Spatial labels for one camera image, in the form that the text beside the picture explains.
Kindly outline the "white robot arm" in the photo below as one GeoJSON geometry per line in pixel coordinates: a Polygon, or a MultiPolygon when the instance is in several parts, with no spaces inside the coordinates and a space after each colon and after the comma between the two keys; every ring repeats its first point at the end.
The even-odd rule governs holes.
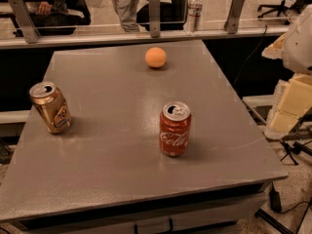
{"type": "Polygon", "coordinates": [[[280,80],[276,85],[264,130],[269,138],[282,138],[312,108],[312,5],[308,5],[288,31],[266,47],[262,55],[280,59],[283,66],[293,72],[289,81],[280,80]]]}

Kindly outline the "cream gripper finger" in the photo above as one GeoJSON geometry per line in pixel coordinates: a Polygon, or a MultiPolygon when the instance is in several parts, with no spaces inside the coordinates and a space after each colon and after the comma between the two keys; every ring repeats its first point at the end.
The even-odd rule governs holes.
{"type": "Polygon", "coordinates": [[[281,59],[285,37],[286,34],[282,34],[272,44],[266,47],[261,55],[267,59],[281,59]]]}
{"type": "Polygon", "coordinates": [[[268,127],[277,133],[288,133],[312,108],[312,77],[296,73],[282,84],[268,127]]]}

